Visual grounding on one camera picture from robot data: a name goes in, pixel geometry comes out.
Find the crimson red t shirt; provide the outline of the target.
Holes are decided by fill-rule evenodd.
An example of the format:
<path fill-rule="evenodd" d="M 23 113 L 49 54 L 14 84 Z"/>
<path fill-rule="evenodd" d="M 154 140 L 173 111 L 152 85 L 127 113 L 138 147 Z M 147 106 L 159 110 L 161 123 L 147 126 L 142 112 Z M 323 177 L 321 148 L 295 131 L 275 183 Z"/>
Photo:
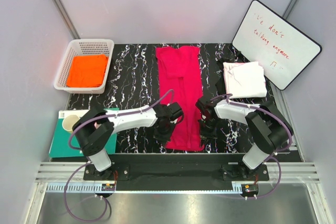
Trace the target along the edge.
<path fill-rule="evenodd" d="M 182 108 L 184 119 L 179 123 L 166 144 L 166 148 L 180 151 L 201 151 L 201 113 L 196 102 L 203 96 L 202 78 L 198 55 L 194 46 L 156 48 L 159 71 L 160 96 L 168 90 L 174 91 L 173 102 Z"/>

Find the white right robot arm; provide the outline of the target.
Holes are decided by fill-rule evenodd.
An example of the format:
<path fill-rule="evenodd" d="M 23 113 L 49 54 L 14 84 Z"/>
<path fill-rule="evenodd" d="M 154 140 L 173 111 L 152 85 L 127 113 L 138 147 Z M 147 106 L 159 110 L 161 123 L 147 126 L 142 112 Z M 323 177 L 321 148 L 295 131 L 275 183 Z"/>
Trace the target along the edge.
<path fill-rule="evenodd" d="M 283 145 L 291 145 L 293 129 L 272 102 L 247 104 L 219 95 L 210 100 L 201 97 L 196 102 L 201 113 L 199 131 L 201 144 L 207 145 L 215 139 L 220 120 L 232 120 L 248 126 L 254 144 L 242 157 L 238 167 L 239 176 L 250 180 L 257 174 L 257 168 L 273 154 L 283 151 Z"/>

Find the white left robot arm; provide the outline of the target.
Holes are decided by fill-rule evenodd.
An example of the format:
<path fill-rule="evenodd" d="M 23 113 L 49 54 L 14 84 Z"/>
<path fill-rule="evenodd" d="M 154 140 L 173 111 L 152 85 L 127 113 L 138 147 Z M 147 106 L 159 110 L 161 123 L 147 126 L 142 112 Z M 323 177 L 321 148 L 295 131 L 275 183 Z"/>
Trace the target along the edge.
<path fill-rule="evenodd" d="M 94 165 L 95 174 L 103 180 L 113 175 L 112 161 L 106 151 L 111 135 L 139 127 L 154 128 L 154 138 L 167 143 L 184 113 L 176 102 L 164 105 L 159 102 L 136 109 L 107 111 L 99 106 L 90 109 L 72 127 L 79 149 Z"/>

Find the black marbled table mat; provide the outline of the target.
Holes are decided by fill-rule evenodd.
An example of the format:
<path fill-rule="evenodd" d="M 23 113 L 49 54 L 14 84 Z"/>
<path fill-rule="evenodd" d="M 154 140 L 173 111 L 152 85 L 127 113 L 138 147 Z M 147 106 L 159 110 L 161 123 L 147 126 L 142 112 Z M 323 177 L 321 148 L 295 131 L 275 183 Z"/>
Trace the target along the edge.
<path fill-rule="evenodd" d="M 196 44 L 201 71 L 203 94 L 208 98 L 217 96 L 216 82 L 221 70 L 219 59 L 230 62 L 245 62 L 246 59 L 230 43 Z M 138 108 L 152 104 L 160 98 L 158 44 L 117 44 L 112 54 L 112 63 L 107 84 L 102 94 L 72 94 L 66 108 L 68 110 L 89 109 L 92 105 L 120 110 Z M 249 128 L 239 122 L 221 120 L 217 127 L 217 138 L 203 149 L 204 153 L 245 153 L 253 145 L 254 139 Z M 117 136 L 118 153 L 177 153 L 165 148 L 153 138 L 149 128 L 137 128 L 120 132 Z"/>

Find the folded white t shirt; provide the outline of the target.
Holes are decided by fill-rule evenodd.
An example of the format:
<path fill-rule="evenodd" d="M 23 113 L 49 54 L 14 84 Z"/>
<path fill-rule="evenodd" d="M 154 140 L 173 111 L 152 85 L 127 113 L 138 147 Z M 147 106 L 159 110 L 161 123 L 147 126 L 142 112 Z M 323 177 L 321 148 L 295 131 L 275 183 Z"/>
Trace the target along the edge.
<path fill-rule="evenodd" d="M 224 62 L 226 94 L 232 99 L 264 98 L 267 95 L 264 69 L 257 61 L 248 63 Z"/>

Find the cream yellow mug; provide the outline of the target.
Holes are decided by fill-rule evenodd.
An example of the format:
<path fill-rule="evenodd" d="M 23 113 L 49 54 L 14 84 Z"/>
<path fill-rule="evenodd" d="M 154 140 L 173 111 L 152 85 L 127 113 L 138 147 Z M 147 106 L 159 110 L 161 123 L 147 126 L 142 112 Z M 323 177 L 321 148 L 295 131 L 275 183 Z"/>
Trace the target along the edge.
<path fill-rule="evenodd" d="M 73 132 L 73 126 L 80 120 L 80 117 L 77 115 L 69 115 L 63 119 L 62 122 L 62 128 L 68 132 L 72 133 Z"/>

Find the orange t shirt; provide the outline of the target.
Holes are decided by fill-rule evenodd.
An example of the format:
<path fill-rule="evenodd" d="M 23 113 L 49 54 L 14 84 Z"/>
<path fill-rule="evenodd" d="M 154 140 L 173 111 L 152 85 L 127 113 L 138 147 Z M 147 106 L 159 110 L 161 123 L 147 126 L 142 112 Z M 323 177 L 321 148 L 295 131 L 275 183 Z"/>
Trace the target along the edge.
<path fill-rule="evenodd" d="M 75 56 L 66 85 L 70 88 L 97 88 L 103 84 L 108 64 L 105 55 Z"/>

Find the green paper folder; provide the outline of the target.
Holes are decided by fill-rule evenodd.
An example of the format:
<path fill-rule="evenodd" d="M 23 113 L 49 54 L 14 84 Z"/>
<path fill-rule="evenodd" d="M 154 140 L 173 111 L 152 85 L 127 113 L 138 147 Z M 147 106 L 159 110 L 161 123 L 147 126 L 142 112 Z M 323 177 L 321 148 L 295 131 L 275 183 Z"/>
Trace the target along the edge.
<path fill-rule="evenodd" d="M 58 121 L 54 131 L 53 140 L 49 149 L 50 158 L 65 158 L 65 157 L 83 157 L 79 150 L 74 150 L 69 147 L 68 140 L 71 133 L 66 131 L 63 126 L 63 120 L 70 115 L 82 117 L 89 110 L 62 110 L 58 113 Z M 108 154 L 114 154 L 116 151 L 117 134 L 111 135 L 105 148 Z M 74 147 L 79 147 L 76 137 L 73 137 L 71 144 Z"/>

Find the white plastic basket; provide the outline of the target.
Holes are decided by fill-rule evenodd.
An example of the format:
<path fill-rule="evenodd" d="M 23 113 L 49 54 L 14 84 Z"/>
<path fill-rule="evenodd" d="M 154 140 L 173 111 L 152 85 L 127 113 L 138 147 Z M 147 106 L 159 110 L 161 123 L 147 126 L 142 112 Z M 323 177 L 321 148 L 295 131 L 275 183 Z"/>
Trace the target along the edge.
<path fill-rule="evenodd" d="M 72 40 L 62 58 L 54 88 L 68 93 L 104 93 L 113 49 L 110 39 Z"/>

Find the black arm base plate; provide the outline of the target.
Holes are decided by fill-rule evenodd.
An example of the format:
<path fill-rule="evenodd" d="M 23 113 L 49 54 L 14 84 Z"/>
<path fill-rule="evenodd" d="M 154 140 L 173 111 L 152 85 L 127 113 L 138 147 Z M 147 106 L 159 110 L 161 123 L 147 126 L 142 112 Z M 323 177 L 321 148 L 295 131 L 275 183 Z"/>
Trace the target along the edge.
<path fill-rule="evenodd" d="M 244 171 L 242 154 L 114 154 L 112 166 L 104 172 L 89 165 L 84 180 L 131 181 L 138 178 L 205 177 L 224 181 L 269 180 L 266 165 Z"/>

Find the white whiteboard black frame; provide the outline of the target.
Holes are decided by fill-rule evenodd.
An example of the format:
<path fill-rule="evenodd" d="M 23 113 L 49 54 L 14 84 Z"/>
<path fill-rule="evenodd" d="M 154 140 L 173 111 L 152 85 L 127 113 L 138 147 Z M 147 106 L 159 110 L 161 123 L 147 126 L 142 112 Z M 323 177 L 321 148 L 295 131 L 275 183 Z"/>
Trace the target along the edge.
<path fill-rule="evenodd" d="M 248 61 L 258 62 L 279 90 L 285 90 L 322 52 L 319 43 L 259 0 L 250 3 L 232 45 Z"/>

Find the aluminium frame rail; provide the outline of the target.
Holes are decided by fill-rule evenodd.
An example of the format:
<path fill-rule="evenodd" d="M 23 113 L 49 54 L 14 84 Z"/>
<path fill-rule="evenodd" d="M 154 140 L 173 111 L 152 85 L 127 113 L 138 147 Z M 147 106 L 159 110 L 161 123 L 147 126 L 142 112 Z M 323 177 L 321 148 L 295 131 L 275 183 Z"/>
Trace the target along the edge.
<path fill-rule="evenodd" d="M 268 162 L 255 171 L 240 174 L 237 163 L 113 163 L 104 172 L 93 165 L 85 168 L 80 163 L 44 162 L 38 170 L 37 181 L 65 181 L 74 174 L 76 181 L 97 180 L 131 181 L 138 178 L 182 179 L 206 178 L 229 182 L 318 183 L 319 177 L 312 163 Z"/>

